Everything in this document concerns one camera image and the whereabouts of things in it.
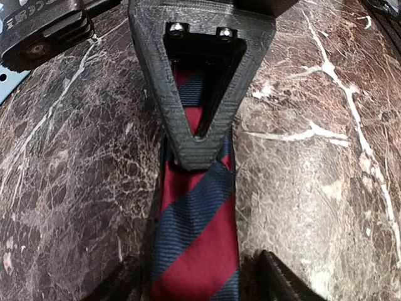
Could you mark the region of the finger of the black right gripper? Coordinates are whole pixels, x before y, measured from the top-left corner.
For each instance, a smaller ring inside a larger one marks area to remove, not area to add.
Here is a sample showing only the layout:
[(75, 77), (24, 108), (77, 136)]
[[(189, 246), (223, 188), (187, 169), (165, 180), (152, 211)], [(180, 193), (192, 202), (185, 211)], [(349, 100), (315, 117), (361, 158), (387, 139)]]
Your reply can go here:
[[(234, 1), (130, 1), (135, 51), (176, 163), (208, 169), (276, 32), (276, 18)], [(200, 124), (190, 129), (179, 75), (204, 77)]]

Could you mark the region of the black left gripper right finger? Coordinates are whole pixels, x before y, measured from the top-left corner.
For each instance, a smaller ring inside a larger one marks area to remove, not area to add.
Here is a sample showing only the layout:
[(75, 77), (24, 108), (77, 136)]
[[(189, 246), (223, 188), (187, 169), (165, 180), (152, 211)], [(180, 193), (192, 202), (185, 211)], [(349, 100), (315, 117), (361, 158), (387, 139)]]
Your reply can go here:
[(325, 301), (272, 251), (263, 250), (256, 263), (258, 300)]

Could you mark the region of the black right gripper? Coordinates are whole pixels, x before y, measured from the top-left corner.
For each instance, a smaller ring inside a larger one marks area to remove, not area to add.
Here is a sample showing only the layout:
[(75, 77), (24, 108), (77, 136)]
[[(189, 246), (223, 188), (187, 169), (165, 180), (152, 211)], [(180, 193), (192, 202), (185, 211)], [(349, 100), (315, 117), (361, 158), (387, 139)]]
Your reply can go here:
[(244, 11), (277, 18), (297, 2), (298, 0), (235, 0), (234, 5)]

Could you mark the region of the black front rail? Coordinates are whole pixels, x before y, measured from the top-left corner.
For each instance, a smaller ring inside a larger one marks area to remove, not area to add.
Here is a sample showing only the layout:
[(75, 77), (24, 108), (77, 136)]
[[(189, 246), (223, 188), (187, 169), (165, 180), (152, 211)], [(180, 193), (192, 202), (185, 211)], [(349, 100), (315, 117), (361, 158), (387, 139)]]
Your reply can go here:
[(400, 0), (361, 0), (400, 61)]

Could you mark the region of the red navy striped tie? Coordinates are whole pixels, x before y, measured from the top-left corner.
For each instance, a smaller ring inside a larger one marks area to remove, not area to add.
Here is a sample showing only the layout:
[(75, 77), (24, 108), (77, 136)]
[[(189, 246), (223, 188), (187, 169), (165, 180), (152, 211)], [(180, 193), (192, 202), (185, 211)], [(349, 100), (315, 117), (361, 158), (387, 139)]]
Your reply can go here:
[(185, 171), (164, 142), (152, 300), (238, 300), (239, 250), (232, 133), (205, 171)]

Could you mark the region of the light blue plastic basket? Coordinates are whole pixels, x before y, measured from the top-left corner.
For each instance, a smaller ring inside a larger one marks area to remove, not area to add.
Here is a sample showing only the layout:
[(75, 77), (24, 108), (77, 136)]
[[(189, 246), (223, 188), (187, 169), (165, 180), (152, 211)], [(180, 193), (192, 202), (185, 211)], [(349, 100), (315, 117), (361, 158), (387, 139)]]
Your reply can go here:
[(11, 71), (5, 66), (0, 66), (0, 104), (2, 105), (12, 92), (22, 83), (30, 74), (30, 71), (18, 73)]

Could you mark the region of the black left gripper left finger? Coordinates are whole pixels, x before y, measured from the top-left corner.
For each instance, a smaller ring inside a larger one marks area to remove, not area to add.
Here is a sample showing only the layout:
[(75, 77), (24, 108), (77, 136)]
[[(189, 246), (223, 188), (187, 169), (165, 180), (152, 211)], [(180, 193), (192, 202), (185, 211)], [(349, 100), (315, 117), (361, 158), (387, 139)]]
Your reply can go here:
[(141, 261), (127, 256), (92, 293), (82, 301), (141, 300)]

